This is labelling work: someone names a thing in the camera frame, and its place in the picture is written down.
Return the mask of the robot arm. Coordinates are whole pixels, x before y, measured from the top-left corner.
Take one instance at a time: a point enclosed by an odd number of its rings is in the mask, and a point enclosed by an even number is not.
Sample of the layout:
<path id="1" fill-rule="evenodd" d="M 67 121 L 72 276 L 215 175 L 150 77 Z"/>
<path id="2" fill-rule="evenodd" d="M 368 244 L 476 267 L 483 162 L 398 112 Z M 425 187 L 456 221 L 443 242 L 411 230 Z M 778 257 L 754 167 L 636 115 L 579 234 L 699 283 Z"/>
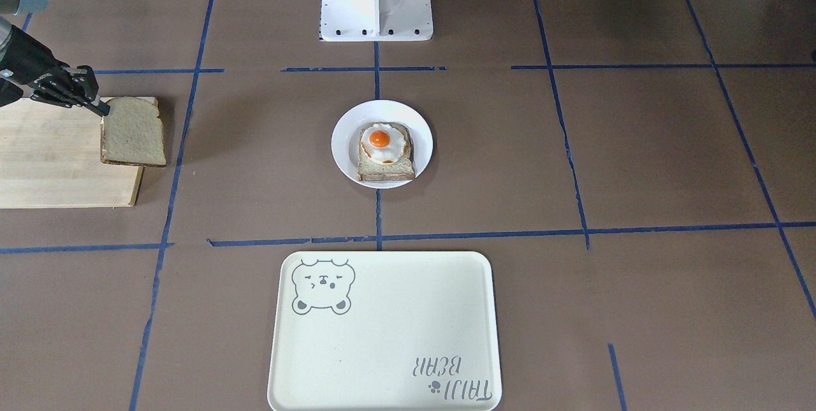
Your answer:
<path id="1" fill-rule="evenodd" d="M 41 12 L 48 0 L 1 0 L 1 13 Z M 23 86 L 31 89 L 30 99 L 53 106 L 84 107 L 98 117 L 107 117 L 110 106 L 99 96 L 96 75 L 90 66 L 72 68 L 56 59 L 46 45 L 2 18 L 1 105 L 23 97 Z"/>

